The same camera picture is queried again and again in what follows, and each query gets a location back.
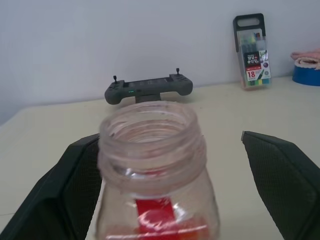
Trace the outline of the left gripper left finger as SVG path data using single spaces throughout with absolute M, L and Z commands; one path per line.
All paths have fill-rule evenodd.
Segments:
M 102 186 L 99 134 L 70 144 L 8 223 L 10 240 L 84 240 Z

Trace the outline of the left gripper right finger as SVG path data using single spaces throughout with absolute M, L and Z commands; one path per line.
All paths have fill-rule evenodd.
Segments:
M 254 182 L 285 240 L 320 238 L 320 169 L 294 143 L 243 131 Z

